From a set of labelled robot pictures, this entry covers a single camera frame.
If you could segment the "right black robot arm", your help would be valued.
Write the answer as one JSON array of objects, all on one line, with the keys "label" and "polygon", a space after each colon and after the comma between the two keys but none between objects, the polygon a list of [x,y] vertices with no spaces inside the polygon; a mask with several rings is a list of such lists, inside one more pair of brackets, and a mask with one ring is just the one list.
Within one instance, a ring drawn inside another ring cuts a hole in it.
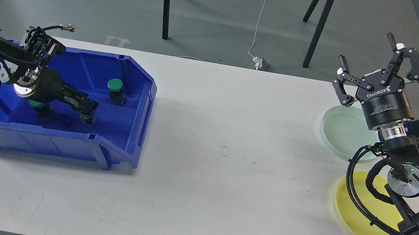
[{"label": "right black robot arm", "polygon": [[[357,78],[350,73],[347,60],[338,56],[340,67],[332,86],[340,104],[361,104],[368,129],[378,133],[374,145],[360,147],[349,160],[345,179],[353,205],[389,235],[419,235],[419,119],[405,93],[405,84],[419,83],[419,53],[414,47],[397,43],[387,34],[392,57],[384,69]],[[382,159],[367,173],[365,185],[373,197],[395,206],[402,217],[395,230],[376,217],[362,203],[354,186],[354,169],[366,153]]]}]

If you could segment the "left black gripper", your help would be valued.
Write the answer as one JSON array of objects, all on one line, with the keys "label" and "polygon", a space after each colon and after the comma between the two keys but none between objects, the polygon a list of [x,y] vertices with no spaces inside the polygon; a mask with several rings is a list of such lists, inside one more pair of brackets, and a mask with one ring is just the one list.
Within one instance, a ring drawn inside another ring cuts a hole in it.
[{"label": "left black gripper", "polygon": [[88,94],[72,87],[52,68],[45,67],[34,86],[25,87],[13,84],[13,89],[19,97],[34,100],[34,102],[45,104],[53,100],[61,100],[79,114],[96,113],[99,107],[98,101],[90,99]]}]

